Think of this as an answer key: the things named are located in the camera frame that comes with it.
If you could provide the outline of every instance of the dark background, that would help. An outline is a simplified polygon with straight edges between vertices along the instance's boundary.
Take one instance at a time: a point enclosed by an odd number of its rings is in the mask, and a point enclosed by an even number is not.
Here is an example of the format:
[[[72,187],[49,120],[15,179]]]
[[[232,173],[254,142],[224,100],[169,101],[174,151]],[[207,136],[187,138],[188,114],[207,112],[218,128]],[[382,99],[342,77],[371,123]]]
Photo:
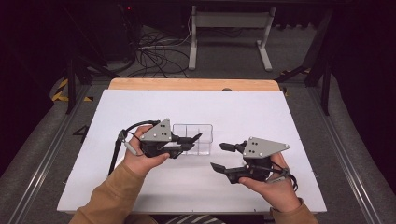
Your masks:
[[[353,9],[356,10],[356,16],[352,26],[346,32],[345,40],[336,51],[331,64],[350,117],[394,191],[396,185],[393,177],[396,169],[391,155],[395,148],[396,134],[396,35],[392,31],[396,21],[395,9],[390,1],[359,1]],[[163,18],[155,20],[148,13],[150,8],[141,7],[139,20],[183,35],[188,18],[186,9],[162,7],[164,10],[176,13],[162,13]],[[1,174],[51,108],[53,102],[49,96],[50,89],[64,76],[70,57],[83,54],[101,64],[110,58],[123,58],[122,51],[116,50],[120,55],[110,52],[114,48],[122,48],[122,44],[109,47],[113,42],[107,41],[107,44],[106,41],[95,38],[95,32],[108,33],[105,27],[100,31],[99,23],[84,23],[86,19],[78,17],[82,12],[78,14],[78,10],[73,8],[70,11],[75,12],[73,18],[78,21],[78,28],[85,27],[82,29],[87,35],[84,38],[81,38],[75,21],[71,21],[56,2],[0,3]],[[280,28],[287,24],[305,26],[309,22],[318,25],[322,14],[323,9],[279,7],[274,25],[280,25]],[[119,14],[109,13],[108,16],[117,17]],[[166,25],[172,21],[174,26]],[[343,22],[343,18],[338,18],[338,22]],[[122,33],[109,37],[119,43],[127,41],[123,38]],[[92,45],[90,48],[86,47],[87,41]]]

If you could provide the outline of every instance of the table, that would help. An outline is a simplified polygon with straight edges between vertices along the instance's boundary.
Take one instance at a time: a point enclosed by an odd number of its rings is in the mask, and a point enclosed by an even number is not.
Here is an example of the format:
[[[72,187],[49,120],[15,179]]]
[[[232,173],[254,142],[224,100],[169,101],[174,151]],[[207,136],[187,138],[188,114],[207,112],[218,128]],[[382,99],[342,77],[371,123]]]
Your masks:
[[[259,194],[239,184],[231,185],[225,175],[214,172],[210,166],[210,162],[227,168],[241,166],[242,156],[220,150],[219,143],[241,143],[251,135],[290,145],[283,155],[299,180],[297,194],[312,212],[326,211],[283,92],[276,82],[178,78],[113,79],[96,110],[58,211],[75,212],[106,179],[114,142],[121,129],[164,114],[169,116],[171,124],[186,121],[212,124],[211,152],[208,156],[180,155],[151,170],[136,200],[135,213],[268,213],[270,205]]]
[[[262,56],[262,64],[265,71],[271,72],[272,65],[268,58],[265,44],[271,30],[276,9],[272,7],[268,12],[260,13],[236,13],[236,12],[202,12],[192,7],[191,13],[191,46],[189,69],[194,70],[197,57],[197,27],[240,27],[240,28],[264,28],[261,40],[257,40],[257,47]]]

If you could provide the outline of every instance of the person's left hand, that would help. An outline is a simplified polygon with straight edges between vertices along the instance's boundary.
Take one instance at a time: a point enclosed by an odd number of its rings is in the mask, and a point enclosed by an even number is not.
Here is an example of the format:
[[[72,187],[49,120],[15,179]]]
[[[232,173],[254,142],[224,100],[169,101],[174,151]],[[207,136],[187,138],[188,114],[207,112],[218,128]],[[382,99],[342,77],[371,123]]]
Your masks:
[[[136,129],[134,135],[140,137],[143,133],[147,132],[152,125],[140,126]],[[148,158],[143,154],[140,148],[139,140],[133,137],[129,144],[136,150],[137,155],[134,155],[130,150],[126,150],[124,163],[131,169],[135,174],[140,176],[146,176],[147,173],[154,167],[161,165],[166,159],[169,158],[169,153],[163,153],[159,156]]]

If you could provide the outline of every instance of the gray carpet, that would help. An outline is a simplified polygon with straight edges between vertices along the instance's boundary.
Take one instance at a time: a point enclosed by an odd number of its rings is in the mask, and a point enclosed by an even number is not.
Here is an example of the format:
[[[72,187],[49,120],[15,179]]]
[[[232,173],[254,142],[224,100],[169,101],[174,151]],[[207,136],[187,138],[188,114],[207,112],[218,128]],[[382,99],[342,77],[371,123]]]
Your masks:
[[[202,78],[250,78],[272,79],[280,71],[295,68],[304,59],[315,31],[295,28],[278,31],[273,29],[267,44],[267,51],[274,67],[274,72],[263,69],[260,54],[255,47],[255,40],[261,30],[244,31],[238,38],[229,38],[218,33],[205,32],[199,36],[198,60],[194,71],[186,71],[189,77]],[[189,52],[188,44],[176,47]],[[169,53],[171,58],[181,66],[188,60],[177,53]],[[127,76],[140,69],[136,63],[121,73]],[[318,184],[328,212],[317,214],[320,223],[366,223],[364,213],[350,186],[349,179],[334,152],[332,139],[328,135],[320,111],[309,94],[309,89],[301,84],[304,75],[297,76],[287,83],[286,97],[291,114],[302,138],[306,153],[314,172],[318,175]],[[90,125],[100,96],[109,83],[106,77],[95,77],[87,96],[93,96],[93,102],[83,102],[78,108],[69,129],[66,131],[50,170],[33,200],[22,223],[67,223],[71,216],[56,211],[57,203],[64,190],[64,181],[73,168],[74,161],[81,147],[81,136],[73,132],[84,125]],[[331,120],[338,132],[350,159],[361,176],[372,203],[383,223],[396,223],[396,199],[383,176],[376,169],[370,155],[356,132],[347,110],[339,95],[337,83],[332,81],[330,97]],[[64,118],[66,102],[56,102],[43,118],[29,139],[21,148],[15,160],[0,179],[0,223],[7,223],[18,205],[21,196],[29,185],[29,180],[44,157],[51,141]],[[245,221],[236,220],[229,223],[263,223],[262,217],[253,217]]]

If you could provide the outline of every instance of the hand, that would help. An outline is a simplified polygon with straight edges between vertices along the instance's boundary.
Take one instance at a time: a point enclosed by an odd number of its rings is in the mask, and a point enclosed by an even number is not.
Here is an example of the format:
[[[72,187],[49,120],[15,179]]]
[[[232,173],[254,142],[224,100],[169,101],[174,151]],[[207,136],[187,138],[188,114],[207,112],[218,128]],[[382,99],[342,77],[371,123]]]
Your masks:
[[[288,167],[280,152],[272,155],[271,161],[282,168]],[[268,179],[275,179],[277,177],[279,177],[279,174],[273,173]],[[290,178],[275,183],[265,183],[248,177],[241,177],[239,178],[239,183],[260,193],[265,201],[280,212],[290,212],[301,205],[294,192]]]
[[[143,133],[147,132],[152,125],[140,126],[136,129],[134,135],[136,137],[140,137]],[[129,144],[136,150],[137,156],[134,155],[130,150],[126,150],[124,163],[131,169],[135,174],[140,176],[146,176],[147,173],[154,167],[161,165],[166,159],[169,158],[169,153],[163,153],[159,156],[148,158],[143,154],[142,149],[140,148],[139,140],[133,137]]]

